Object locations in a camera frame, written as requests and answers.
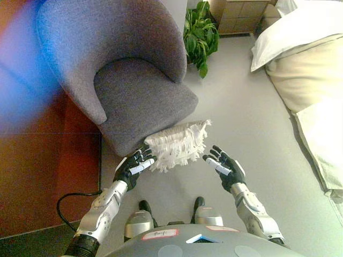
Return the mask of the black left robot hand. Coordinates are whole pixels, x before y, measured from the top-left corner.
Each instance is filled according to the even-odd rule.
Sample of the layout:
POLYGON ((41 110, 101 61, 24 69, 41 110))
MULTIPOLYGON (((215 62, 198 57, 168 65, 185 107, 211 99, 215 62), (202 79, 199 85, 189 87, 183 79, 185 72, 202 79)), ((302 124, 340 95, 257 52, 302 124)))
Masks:
POLYGON ((121 180, 126 182, 128 186, 127 191, 130 191, 136 186, 140 173, 156 161, 157 157, 152 155, 152 150, 149 146, 143 145, 132 155, 122 160, 116 168, 113 181, 121 180))

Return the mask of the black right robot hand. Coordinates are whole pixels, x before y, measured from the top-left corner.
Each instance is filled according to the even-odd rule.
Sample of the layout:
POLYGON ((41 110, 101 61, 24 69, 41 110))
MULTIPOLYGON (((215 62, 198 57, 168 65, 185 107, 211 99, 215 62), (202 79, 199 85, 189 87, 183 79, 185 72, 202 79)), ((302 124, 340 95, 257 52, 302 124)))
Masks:
POLYGON ((245 184, 245 171, 237 160, 232 159, 220 147, 213 145, 210 154, 203 155, 203 160, 215 169, 222 181, 224 190, 230 193, 236 183, 245 184))

